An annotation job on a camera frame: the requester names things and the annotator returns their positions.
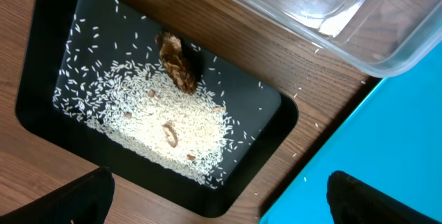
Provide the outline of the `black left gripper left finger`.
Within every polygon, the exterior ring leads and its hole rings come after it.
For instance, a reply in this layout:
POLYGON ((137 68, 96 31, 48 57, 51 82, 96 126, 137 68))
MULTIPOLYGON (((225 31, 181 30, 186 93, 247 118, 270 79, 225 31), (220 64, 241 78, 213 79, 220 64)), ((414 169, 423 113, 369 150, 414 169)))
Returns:
POLYGON ((1 216, 2 223, 95 223, 106 220, 115 180, 108 167, 88 174, 1 216))

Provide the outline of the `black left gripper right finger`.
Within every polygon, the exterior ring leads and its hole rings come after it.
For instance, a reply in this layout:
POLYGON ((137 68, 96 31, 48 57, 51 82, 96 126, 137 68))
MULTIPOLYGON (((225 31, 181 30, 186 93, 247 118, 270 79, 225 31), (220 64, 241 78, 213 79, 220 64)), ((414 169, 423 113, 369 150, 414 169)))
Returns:
POLYGON ((327 203, 335 224, 441 224, 344 171, 329 176, 327 203))

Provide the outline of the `pile of rice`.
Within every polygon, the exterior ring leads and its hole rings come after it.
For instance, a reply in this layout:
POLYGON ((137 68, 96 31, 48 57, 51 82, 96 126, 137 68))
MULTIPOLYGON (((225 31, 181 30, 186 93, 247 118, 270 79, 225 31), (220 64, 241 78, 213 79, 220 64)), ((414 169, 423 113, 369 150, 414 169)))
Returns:
POLYGON ((217 189, 228 164, 262 131, 239 114, 215 55, 183 93, 160 61, 164 30, 118 0, 78 0, 52 95, 53 107, 140 156, 217 189))

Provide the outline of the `brown food scrap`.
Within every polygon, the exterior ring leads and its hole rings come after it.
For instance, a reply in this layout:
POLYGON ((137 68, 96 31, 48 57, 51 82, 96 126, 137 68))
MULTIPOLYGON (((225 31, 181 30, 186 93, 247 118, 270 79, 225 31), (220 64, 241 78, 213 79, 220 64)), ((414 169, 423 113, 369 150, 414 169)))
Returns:
POLYGON ((183 93, 193 95, 197 82, 191 62, 182 51, 179 37, 170 32, 160 32, 155 36, 155 43, 160 50, 160 61, 174 85, 183 93))

